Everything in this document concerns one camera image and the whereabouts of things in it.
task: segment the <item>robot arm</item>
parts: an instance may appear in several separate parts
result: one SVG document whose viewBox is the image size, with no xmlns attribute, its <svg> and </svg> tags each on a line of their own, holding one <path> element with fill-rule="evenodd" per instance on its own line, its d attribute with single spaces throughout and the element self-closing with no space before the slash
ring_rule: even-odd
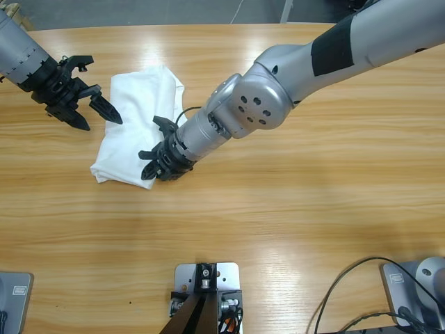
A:
<svg viewBox="0 0 445 334">
<path fill-rule="evenodd" d="M 278 127 L 316 90 L 444 42 L 444 0 L 374 0 L 307 45 L 267 49 L 179 129 L 154 119 L 165 138 L 140 152 L 152 160 L 141 177 L 175 180 L 231 137 Z"/>
<path fill-rule="evenodd" d="M 78 67 L 85 72 L 92 56 L 72 56 L 57 63 L 28 34 L 0 10 L 0 82 L 7 78 L 25 92 L 33 92 L 37 103 L 45 103 L 49 115 L 72 127 L 89 130 L 85 118 L 76 112 L 77 102 L 90 96 L 90 106 L 105 120 L 122 124 L 115 108 L 102 97 L 100 86 L 87 86 L 71 78 Z"/>
</svg>

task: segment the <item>black tape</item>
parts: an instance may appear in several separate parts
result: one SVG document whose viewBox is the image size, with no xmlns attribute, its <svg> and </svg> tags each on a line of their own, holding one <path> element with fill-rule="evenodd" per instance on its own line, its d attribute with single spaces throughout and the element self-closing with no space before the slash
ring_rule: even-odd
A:
<svg viewBox="0 0 445 334">
<path fill-rule="evenodd" d="M 354 65 L 350 48 L 350 25 L 354 15 L 338 24 L 313 41 L 311 56 L 314 75 L 332 73 Z"/>
<path fill-rule="evenodd" d="M 31 92 L 41 87 L 57 70 L 57 62 L 48 56 L 48 59 L 41 62 L 41 66 L 33 73 L 28 74 L 28 79 L 18 84 L 25 92 Z"/>
</svg>

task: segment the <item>white label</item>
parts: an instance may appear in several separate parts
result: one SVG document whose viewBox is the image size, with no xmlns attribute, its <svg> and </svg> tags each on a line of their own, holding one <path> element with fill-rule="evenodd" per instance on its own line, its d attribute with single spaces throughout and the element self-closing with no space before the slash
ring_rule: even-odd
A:
<svg viewBox="0 0 445 334">
<path fill-rule="evenodd" d="M 401 273 L 393 273 L 389 275 L 389 278 L 391 279 L 391 283 L 403 283 L 403 275 Z"/>
<path fill-rule="evenodd" d="M 14 286 L 13 296 L 24 296 L 28 287 L 24 286 Z"/>
</svg>

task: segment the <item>robot arm end effector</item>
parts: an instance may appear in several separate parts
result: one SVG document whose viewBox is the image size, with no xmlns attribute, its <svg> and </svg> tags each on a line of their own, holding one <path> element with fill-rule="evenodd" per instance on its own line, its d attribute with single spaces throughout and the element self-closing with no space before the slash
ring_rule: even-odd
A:
<svg viewBox="0 0 445 334">
<path fill-rule="evenodd" d="M 48 115 L 77 129 L 90 129 L 76 111 L 79 99 L 87 96 L 91 98 L 90 106 L 102 118 L 122 124 L 120 114 L 102 97 L 99 85 L 88 86 L 72 78 L 74 68 L 86 72 L 86 66 L 93 62 L 92 56 L 72 56 L 57 63 L 0 10 L 0 81 L 7 78 L 23 91 L 33 92 L 32 99 L 45 103 Z"/>
<path fill-rule="evenodd" d="M 445 42 L 445 1 L 374 0 L 307 45 L 267 49 L 140 157 L 142 179 L 175 180 L 231 137 L 274 129 L 316 90 Z"/>
</svg>

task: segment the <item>white cloth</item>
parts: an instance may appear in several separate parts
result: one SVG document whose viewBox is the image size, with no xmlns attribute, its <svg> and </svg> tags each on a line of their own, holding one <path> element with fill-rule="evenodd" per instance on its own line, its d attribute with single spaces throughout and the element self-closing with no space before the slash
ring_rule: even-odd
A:
<svg viewBox="0 0 445 334">
<path fill-rule="evenodd" d="M 143 72 L 118 74 L 111 78 L 111 104 L 123 124 L 106 122 L 105 138 L 96 162 L 90 167 L 96 180 L 117 180 L 151 189 L 154 180 L 142 180 L 140 174 L 149 160 L 139 159 L 140 150 L 150 151 L 163 140 L 153 116 L 175 121 L 182 112 L 184 85 L 164 65 Z"/>
</svg>

